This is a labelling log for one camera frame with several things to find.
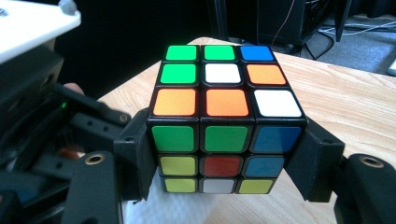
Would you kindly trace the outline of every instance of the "red square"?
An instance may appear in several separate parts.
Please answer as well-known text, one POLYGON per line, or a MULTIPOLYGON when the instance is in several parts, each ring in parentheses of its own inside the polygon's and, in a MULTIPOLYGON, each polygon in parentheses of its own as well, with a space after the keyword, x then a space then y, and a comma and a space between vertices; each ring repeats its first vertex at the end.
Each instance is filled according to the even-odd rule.
POLYGON ((203 175, 235 176, 239 175, 242 159, 237 156, 208 156, 204 158, 203 175))

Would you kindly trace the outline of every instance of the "blue square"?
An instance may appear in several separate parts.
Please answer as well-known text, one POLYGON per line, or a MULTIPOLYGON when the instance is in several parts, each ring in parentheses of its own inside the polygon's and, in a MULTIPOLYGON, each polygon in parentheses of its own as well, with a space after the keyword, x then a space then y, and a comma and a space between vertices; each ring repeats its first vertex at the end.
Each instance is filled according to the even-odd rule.
POLYGON ((260 153, 289 152, 300 132, 300 127, 261 127, 253 151, 260 153))
POLYGON ((243 46, 241 47, 242 58, 246 61, 273 61, 271 51, 265 46, 243 46))
POLYGON ((246 177, 278 177, 285 159, 279 156, 250 157, 246 162, 246 177))

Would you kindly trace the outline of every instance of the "cube top face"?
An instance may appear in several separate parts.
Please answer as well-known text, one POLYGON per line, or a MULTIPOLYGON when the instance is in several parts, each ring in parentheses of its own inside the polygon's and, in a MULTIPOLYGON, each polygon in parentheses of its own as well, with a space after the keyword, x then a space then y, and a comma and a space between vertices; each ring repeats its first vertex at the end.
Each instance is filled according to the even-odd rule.
POLYGON ((242 60, 245 62, 272 62, 275 56, 265 46, 241 46, 242 60))
POLYGON ((170 46, 148 109, 163 189, 267 194, 307 119, 265 46, 170 46))
POLYGON ((156 116, 192 116, 196 113, 196 90, 160 89, 155 99, 156 116))
POLYGON ((199 48, 194 45, 169 46, 165 60, 169 62, 195 62, 198 60, 199 48))

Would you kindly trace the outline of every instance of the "colored tile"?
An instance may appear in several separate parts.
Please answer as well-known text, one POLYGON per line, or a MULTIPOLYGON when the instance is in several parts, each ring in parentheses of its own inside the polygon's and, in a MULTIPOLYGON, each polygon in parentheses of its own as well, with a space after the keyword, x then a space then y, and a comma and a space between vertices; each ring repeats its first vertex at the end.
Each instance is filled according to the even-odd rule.
POLYGON ((289 152, 301 131, 300 127, 261 127, 253 151, 260 153, 289 152))
POLYGON ((302 112, 290 91, 254 91, 260 113, 265 117, 294 117, 302 112))
POLYGON ((235 176, 241 171, 240 157, 209 156, 204 158, 203 173, 206 176, 235 176))
POLYGON ((244 179, 240 184, 238 193, 266 194, 271 189, 273 183, 273 180, 268 179, 244 179))
POLYGON ((242 46, 242 58, 246 61, 273 61, 271 51, 265 46, 242 46))
POLYGON ((204 179, 203 193, 233 193, 235 180, 233 179, 204 179))
POLYGON ((193 45, 170 46, 165 56, 166 60, 191 61, 197 59, 197 47, 193 45))
POLYGON ((190 116, 195 113, 195 90, 162 89, 154 105, 157 116, 190 116))
POLYGON ((246 160, 244 176, 278 177, 283 168, 283 157, 253 156, 246 160))
POLYGON ((162 156, 160 165, 164 175, 196 175, 196 159, 191 156, 162 156))
POLYGON ((241 152, 247 140, 244 126, 209 126, 205 129, 205 150, 209 152, 241 152))
POLYGON ((247 73, 250 81, 254 84, 286 84, 286 80, 277 65, 248 64, 247 73))
POLYGON ((209 90, 206 92, 206 110, 209 116, 248 115, 248 103, 242 90, 209 90))
POLYGON ((207 60, 234 60, 235 54, 232 46, 207 45, 204 47, 204 57, 207 60))
POLYGON ((196 65, 193 63, 168 63, 163 66, 161 83, 194 83, 196 65))
POLYGON ((196 180, 193 178, 165 178, 166 190, 174 193, 194 193, 196 180))
POLYGON ((151 131, 159 151, 194 151, 194 129, 190 126, 154 126, 151 131))
POLYGON ((241 81, 238 66, 234 63, 208 63, 205 81, 209 83, 238 83, 241 81))

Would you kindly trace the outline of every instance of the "light wood surface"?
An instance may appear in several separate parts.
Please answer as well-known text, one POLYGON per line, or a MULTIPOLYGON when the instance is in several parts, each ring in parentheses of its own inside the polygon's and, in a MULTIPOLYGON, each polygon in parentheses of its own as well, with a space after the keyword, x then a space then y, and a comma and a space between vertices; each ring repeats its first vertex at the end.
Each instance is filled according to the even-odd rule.
MULTIPOLYGON (((230 44, 206 37, 191 43, 230 44)), ((346 143, 347 157, 366 153, 396 167, 395 77, 276 57, 305 114, 346 143)), ((159 67, 152 65, 100 101, 131 115, 148 107, 159 67)), ((335 197, 330 203, 305 202, 283 171, 268 195, 221 195, 206 223, 335 223, 335 197)))

